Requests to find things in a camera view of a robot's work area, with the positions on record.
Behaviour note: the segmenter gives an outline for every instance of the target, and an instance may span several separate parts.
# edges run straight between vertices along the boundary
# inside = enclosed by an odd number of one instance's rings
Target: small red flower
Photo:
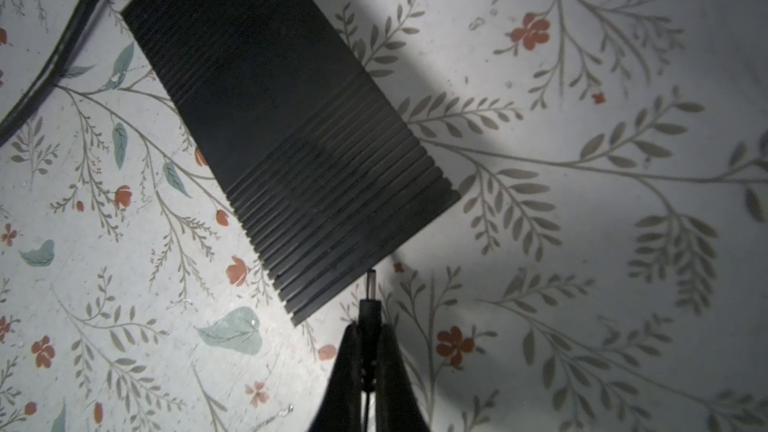
[[[239,287],[245,283],[245,278],[248,275],[248,268],[245,266],[243,259],[233,255],[232,260],[235,261],[235,264],[226,268],[226,276],[230,278],[230,284]]]
[[[320,360],[331,360],[336,356],[336,347],[328,344],[323,345],[320,350],[317,351],[317,357]]]
[[[437,334],[437,340],[441,343],[437,345],[437,353],[441,357],[451,358],[451,366],[458,369],[462,365],[462,352],[469,354],[475,350],[475,339],[464,338],[461,329],[455,325],[451,331],[441,331]]]
[[[104,419],[104,408],[101,407],[101,402],[97,402],[94,406],[94,422],[101,424]]]
[[[11,322],[5,320],[5,315],[0,317],[0,342],[5,340],[5,335],[11,333]]]
[[[245,386],[245,393],[248,395],[254,395],[254,398],[250,400],[250,404],[254,407],[257,407],[259,402],[264,404],[270,399],[270,396],[266,392],[261,391],[262,389],[264,389],[264,382],[254,382],[253,388],[251,388],[249,385]]]
[[[537,43],[549,41],[549,33],[545,32],[549,30],[549,20],[534,20],[535,18],[536,14],[533,12],[528,12],[523,17],[523,26],[513,30],[510,35],[512,42],[517,43],[522,40],[526,49],[533,50]]]
[[[13,239],[16,238],[16,231],[11,230],[11,224],[5,224],[5,234],[0,235],[0,242],[5,242],[5,245],[13,245]]]
[[[120,186],[114,193],[114,206],[120,208],[120,206],[128,207],[130,205],[130,197],[133,193],[128,186]]]
[[[208,162],[205,161],[205,157],[203,157],[203,153],[200,151],[199,147],[194,150],[194,160],[200,167],[205,167],[208,165]]]
[[[216,222],[219,223],[220,226],[228,226],[230,222],[226,220],[226,218],[229,217],[229,214],[227,214],[225,211],[219,209],[216,211]]]
[[[53,350],[53,346],[50,345],[50,342],[51,339],[46,335],[41,340],[32,344],[32,353],[37,355],[34,359],[34,363],[38,368],[51,368],[51,359],[56,355],[56,351]]]

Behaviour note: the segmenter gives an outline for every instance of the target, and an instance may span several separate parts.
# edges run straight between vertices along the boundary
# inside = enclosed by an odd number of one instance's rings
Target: flat black surface
[[[123,12],[298,324],[458,199],[312,0]]]

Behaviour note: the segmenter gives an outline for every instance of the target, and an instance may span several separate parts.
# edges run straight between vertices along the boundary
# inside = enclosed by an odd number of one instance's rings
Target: table surface
[[[0,430],[304,430],[362,285],[291,325],[129,1],[0,149]],[[315,1],[463,195],[377,267],[433,430],[768,424],[765,0]]]

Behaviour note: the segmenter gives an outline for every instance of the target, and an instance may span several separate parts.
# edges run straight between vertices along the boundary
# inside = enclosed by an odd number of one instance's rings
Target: floral pattern surface
[[[432,430],[768,430],[761,0],[314,1],[462,195],[377,266]],[[305,430],[362,285],[290,324],[128,2],[0,149],[0,431]]]

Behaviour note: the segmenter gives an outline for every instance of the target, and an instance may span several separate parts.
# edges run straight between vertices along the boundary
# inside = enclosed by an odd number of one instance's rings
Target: teal leaf
[[[125,74],[128,72],[130,62],[133,58],[134,43],[131,42],[122,52],[120,52],[118,58],[114,60],[114,65],[112,65],[112,77],[110,77],[107,83],[104,84],[104,90],[112,90],[120,87],[120,84],[125,80]]]
[[[24,261],[33,267],[47,267],[53,262],[53,241],[47,240],[39,249],[20,254]]]
[[[236,308],[210,327],[195,328],[208,345],[228,348],[247,355],[261,350],[259,318],[250,307]]]
[[[114,161],[118,163],[118,168],[123,168],[125,162],[125,148],[128,147],[128,132],[122,122],[112,129],[112,142],[114,143]]]
[[[182,182],[181,178],[179,178],[179,174],[176,172],[176,166],[174,166],[174,164],[171,162],[166,162],[163,164],[163,173],[165,174],[165,179],[168,180],[168,183],[171,187],[191,198],[190,195],[187,194],[187,189],[184,188],[184,182]]]
[[[53,425],[51,426],[51,432],[66,432],[66,429],[64,428],[66,423],[66,417],[67,416],[67,404],[64,403],[62,406],[62,412],[58,415],[57,418],[53,419]]]
[[[73,79],[75,77],[80,77],[84,73],[88,72],[89,70],[93,69],[93,66],[88,67],[82,67],[82,66],[72,66],[64,71],[62,74],[63,79]]]

